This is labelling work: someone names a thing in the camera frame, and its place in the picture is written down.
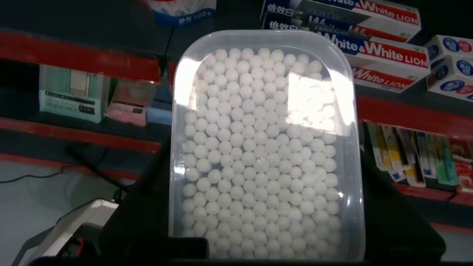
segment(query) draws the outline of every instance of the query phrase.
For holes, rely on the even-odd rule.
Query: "shelf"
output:
[[[19,0],[0,3],[0,58],[160,80],[172,28],[135,0]]]
[[[74,142],[0,129],[0,160],[54,168],[60,168],[62,164],[77,165],[77,162],[65,152],[66,147]],[[104,146],[93,144],[75,148],[92,163],[99,161],[104,149]],[[97,167],[116,178],[137,179],[153,156],[151,153],[109,147]],[[88,172],[83,167],[74,169]]]

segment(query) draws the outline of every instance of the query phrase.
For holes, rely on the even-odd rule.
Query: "toothpaste box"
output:
[[[407,42],[422,28],[419,10],[381,0],[265,0],[261,19],[266,13],[400,42]]]
[[[267,13],[263,29],[300,29],[300,20]],[[333,42],[345,54],[355,83],[391,92],[403,92],[430,74],[427,49],[376,37],[366,37],[315,25],[309,30]]]
[[[473,58],[473,40],[467,38],[435,35],[425,47],[429,50],[431,68],[441,64],[447,55]]]
[[[430,92],[473,102],[473,59],[447,56],[426,82]]]

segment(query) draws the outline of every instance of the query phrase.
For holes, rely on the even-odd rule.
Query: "white pearl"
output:
[[[244,73],[248,73],[248,71],[250,70],[250,64],[247,61],[238,62],[236,67],[237,67],[236,70],[238,71],[240,75]]]

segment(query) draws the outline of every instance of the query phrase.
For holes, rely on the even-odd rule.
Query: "pink package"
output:
[[[151,103],[156,85],[119,80],[106,116],[124,123],[146,126],[146,107]]]

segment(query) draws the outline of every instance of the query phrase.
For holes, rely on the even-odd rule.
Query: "product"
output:
[[[429,50],[431,68],[435,68],[448,55],[473,58],[473,40],[460,37],[435,35],[425,47]]]
[[[115,120],[146,126],[146,107],[151,103],[156,85],[119,80],[106,116]]]
[[[266,0],[261,19],[266,13],[401,42],[422,28],[419,10],[382,0]]]
[[[146,0],[154,20],[179,27],[194,24],[215,14],[217,0]]]
[[[99,123],[109,102],[110,78],[41,65],[39,110]]]
[[[430,92],[473,101],[473,58],[445,57],[426,79]]]
[[[223,63],[225,73],[237,72],[230,82],[219,69],[228,58],[236,64]],[[262,86],[251,86],[255,80]],[[213,85],[217,96],[209,90]],[[172,236],[205,235],[199,219],[212,215],[220,223],[217,242],[209,234],[211,258],[295,259],[314,253],[309,257],[362,259],[361,202],[344,200],[362,198],[353,82],[347,60],[333,44],[303,31],[212,33],[184,53],[174,91]],[[244,100],[230,103],[233,96]],[[201,119],[217,125],[216,137],[207,135]],[[186,128],[196,132],[186,134]],[[220,160],[210,163],[209,150],[219,152]],[[353,178],[338,178],[348,173]],[[195,208],[197,222],[188,222],[188,184],[196,184],[195,194],[216,188],[218,214],[213,205],[197,213]],[[220,219],[226,208],[229,222]],[[226,245],[243,237],[242,252]],[[275,241],[283,248],[277,250]]]
[[[263,29],[293,23],[293,18],[266,14]],[[430,73],[426,48],[315,25],[310,31],[333,42],[347,56],[355,83],[403,92]]]

